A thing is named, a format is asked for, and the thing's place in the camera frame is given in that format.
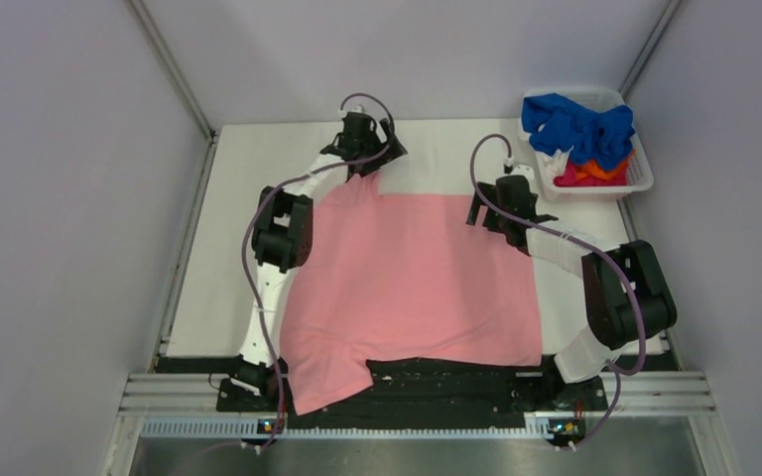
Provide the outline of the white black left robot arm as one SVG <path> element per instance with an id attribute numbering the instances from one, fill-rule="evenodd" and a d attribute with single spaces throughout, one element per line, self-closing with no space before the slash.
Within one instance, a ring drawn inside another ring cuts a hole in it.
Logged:
<path id="1" fill-rule="evenodd" d="M 299 176 L 264 187 L 241 241 L 242 273 L 252 293 L 250 319 L 229 381 L 255 410 L 286 410 L 279 331 L 290 288 L 314 244 L 315 209 L 354 176 L 366 177 L 406 155 L 390 114 L 377 120 L 357 109 Z"/>

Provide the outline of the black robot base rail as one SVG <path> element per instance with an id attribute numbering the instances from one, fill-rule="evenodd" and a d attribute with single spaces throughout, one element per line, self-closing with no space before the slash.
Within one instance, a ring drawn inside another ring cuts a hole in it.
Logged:
<path id="1" fill-rule="evenodd" d="M 300 414 L 299 387 L 286 383 L 288 430 L 521 429 L 536 412 L 559 414 L 548 432 L 584 434 L 584 417 L 604 412 L 614 393 L 606 373 L 565 384 L 552 358 L 540 367 L 500 367 L 431 359 L 371 361 L 371 384 Z"/>

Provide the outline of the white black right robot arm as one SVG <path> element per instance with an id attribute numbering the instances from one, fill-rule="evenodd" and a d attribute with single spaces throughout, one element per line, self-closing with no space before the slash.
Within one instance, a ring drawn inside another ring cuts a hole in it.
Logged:
<path id="1" fill-rule="evenodd" d="M 678 318 L 653 247 L 644 240 L 603 240 L 572 229 L 554 215 L 538 213 L 538 197 L 523 176 L 472 184 L 467 224 L 480 222 L 511 248 L 581 280 L 585 325 L 545 363 L 545 401 L 567 409 L 602 371 L 618 377 L 642 371 L 648 339 Z"/>

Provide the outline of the pink t-shirt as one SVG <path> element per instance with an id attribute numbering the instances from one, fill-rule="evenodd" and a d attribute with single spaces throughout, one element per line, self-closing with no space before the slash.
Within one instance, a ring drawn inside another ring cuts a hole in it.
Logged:
<path id="1" fill-rule="evenodd" d="M 316 206 L 280 333 L 297 414 L 370 388 L 372 361 L 541 362 L 533 260 L 468 225 L 469 205 L 464 195 L 381 194 L 377 178 L 356 177 Z"/>

